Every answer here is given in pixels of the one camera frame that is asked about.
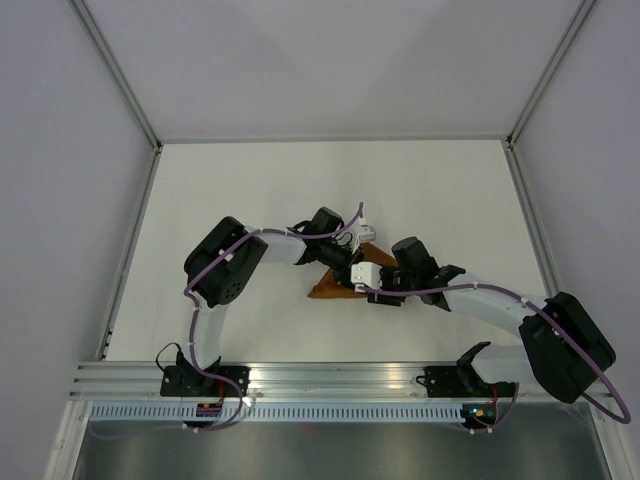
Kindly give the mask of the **brown cloth napkin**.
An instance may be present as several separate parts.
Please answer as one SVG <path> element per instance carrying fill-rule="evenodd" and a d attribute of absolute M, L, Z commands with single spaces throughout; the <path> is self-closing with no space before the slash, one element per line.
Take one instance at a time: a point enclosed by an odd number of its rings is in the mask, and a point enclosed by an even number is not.
<path fill-rule="evenodd" d="M 378 248 L 373 243 L 365 243 L 362 246 L 362 250 L 364 253 L 363 260 L 366 262 L 372 262 L 381 266 L 398 266 L 396 259 L 392 255 Z M 366 293 L 355 292 L 353 287 L 349 288 L 338 284 L 334 278 L 334 271 L 331 268 L 325 272 L 307 294 L 308 298 L 318 300 L 362 299 L 366 296 Z"/>

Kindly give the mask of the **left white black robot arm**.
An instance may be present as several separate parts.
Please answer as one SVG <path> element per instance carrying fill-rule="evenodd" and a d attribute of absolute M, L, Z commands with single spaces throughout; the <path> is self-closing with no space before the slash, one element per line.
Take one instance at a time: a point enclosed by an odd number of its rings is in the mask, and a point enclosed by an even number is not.
<path fill-rule="evenodd" d="M 187 285 L 183 294 L 193 303 L 189 353 L 176 357 L 184 385 L 195 395 L 206 396 L 222 379 L 218 373 L 219 352 L 207 364 L 197 360 L 196 330 L 200 315 L 211 315 L 216 308 L 234 301 L 262 262 L 295 266 L 319 262 L 346 276 L 361 252 L 341 245 L 337 237 L 363 219 L 362 206 L 347 222 L 333 210 L 322 207 L 312 219 L 284 230 L 250 228 L 234 217 L 223 218 L 184 263 Z"/>

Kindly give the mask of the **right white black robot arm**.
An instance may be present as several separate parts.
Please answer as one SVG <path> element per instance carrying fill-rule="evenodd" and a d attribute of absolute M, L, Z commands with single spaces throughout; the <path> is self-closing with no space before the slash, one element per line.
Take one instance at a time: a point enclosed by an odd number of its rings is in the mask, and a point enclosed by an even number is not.
<path fill-rule="evenodd" d="M 537 384 L 570 404 L 616 361 L 616 353 L 579 300 L 566 292 L 526 299 L 491 288 L 455 265 L 441 266 L 417 237 L 392 247 L 397 262 L 383 267 L 381 293 L 369 302 L 399 306 L 416 295 L 432 307 L 482 320 L 514 337 L 516 345 L 482 341 L 456 362 L 459 388 L 478 395 L 495 384 Z"/>

